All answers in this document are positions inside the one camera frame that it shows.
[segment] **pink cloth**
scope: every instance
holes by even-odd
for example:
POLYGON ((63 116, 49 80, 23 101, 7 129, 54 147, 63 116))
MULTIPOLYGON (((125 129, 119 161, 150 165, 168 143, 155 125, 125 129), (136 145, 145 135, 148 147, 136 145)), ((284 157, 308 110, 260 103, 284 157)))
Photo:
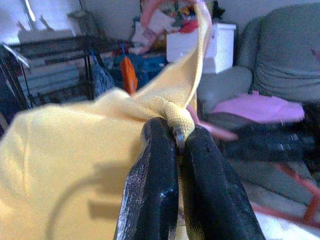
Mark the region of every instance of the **pink cloth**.
POLYGON ((221 102, 212 113, 230 113, 261 124, 294 123, 305 118, 305 111, 299 103, 276 96, 262 96, 257 92, 221 102))

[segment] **orange object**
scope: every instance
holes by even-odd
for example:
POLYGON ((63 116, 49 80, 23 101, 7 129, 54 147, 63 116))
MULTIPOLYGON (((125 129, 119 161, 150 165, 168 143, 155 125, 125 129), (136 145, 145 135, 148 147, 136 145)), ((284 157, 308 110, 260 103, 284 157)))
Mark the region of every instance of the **orange object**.
POLYGON ((125 56, 120 64, 122 78, 123 78, 123 88, 130 95, 133 95, 138 88, 138 79, 136 76, 135 68, 132 65, 129 57, 125 56))

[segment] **wall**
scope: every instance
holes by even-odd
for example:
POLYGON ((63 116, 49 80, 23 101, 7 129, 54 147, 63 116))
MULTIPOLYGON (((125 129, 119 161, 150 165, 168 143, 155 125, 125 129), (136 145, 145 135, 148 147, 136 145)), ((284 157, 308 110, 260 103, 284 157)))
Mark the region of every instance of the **wall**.
POLYGON ((129 39, 133 17, 140 15, 139 0, 86 0, 85 6, 107 36, 117 39, 129 39))
MULTIPOLYGON (((41 15, 55 30, 70 29, 67 13, 79 10, 78 0, 29 0, 31 9, 36 18, 38 29, 45 26, 39 21, 41 15)), ((0 0, 0 42, 8 44, 18 43, 18 21, 29 31, 27 15, 21 0, 0 0)))
POLYGON ((320 3, 320 0, 219 0, 219 6, 225 9, 223 20, 236 23, 241 32, 246 24, 274 9, 304 3, 320 3))
POLYGON ((18 43, 18 21, 30 30, 28 19, 20 0, 0 0, 0 43, 18 43))

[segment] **yellow fabric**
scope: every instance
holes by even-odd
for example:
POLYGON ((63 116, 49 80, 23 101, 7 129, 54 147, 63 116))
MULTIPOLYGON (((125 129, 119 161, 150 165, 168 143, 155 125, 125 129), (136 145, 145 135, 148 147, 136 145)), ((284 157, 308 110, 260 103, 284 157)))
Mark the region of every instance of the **yellow fabric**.
MULTIPOLYGON (((112 239, 125 178, 154 117, 194 123, 195 99, 211 23, 195 6, 198 46, 130 97, 114 89, 96 102, 49 105, 19 114, 0 143, 0 239, 112 239)), ((186 239, 186 232, 176 239, 186 239)))

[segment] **white box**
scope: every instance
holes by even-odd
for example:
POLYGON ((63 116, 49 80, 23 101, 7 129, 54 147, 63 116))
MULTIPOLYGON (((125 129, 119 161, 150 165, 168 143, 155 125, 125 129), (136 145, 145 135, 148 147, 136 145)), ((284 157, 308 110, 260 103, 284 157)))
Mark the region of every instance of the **white box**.
MULTIPOLYGON (((229 69, 234 60, 234 37, 236 25, 216 23, 212 25, 212 37, 203 61, 205 74, 220 73, 229 69)), ((175 63, 192 51, 198 41, 198 31, 171 33, 167 35, 166 59, 175 63)))

